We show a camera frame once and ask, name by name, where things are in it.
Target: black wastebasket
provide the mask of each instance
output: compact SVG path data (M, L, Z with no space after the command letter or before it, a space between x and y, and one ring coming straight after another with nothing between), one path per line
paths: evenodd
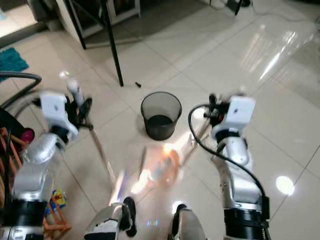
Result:
M157 141L170 138L181 112L182 106L178 98L164 91L149 94L141 103L146 133Z

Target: trash can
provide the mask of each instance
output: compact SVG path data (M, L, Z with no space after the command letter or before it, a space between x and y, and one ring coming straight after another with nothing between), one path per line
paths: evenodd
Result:
M149 94L141 103L146 133L157 141L171 137L181 112L182 106L178 98L164 91Z

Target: white tile floor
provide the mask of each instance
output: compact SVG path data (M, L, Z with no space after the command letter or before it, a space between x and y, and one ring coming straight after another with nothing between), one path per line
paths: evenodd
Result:
M176 95L183 113L168 142L187 128L192 106L209 93L245 87L257 103L245 130L255 159L255 173L271 198L273 240L318 239L320 222L320 35L314 23L320 5L287 0L255 0L255 15L243 9L234 18L193 0L166 0L115 27L125 86L119 87L108 47L82 50L65 32L45 32L14 44L30 65L26 72L43 77L42 87L66 90L58 75L74 74L85 93L93 96L92 119L114 171L127 168L137 177L142 149L152 143L144 133L140 103L150 92ZM137 88L135 82L142 84ZM3 101L25 80L0 85ZM41 112L21 116L28 127L42 131ZM176 201L186 202L198 215L207 236L222 239L223 209L219 176L210 156L197 149L169 190L156 189L136 197L140 240L164 240ZM287 176L292 195L276 188ZM87 132L68 147L57 172L57 187L67 195L64 209L73 225L65 239L79 240L95 213L110 197L109 180ZM158 226L147 226L158 220ZM121 234L120 239L127 239Z
M1 15L0 38L37 23L27 4L2 12Z

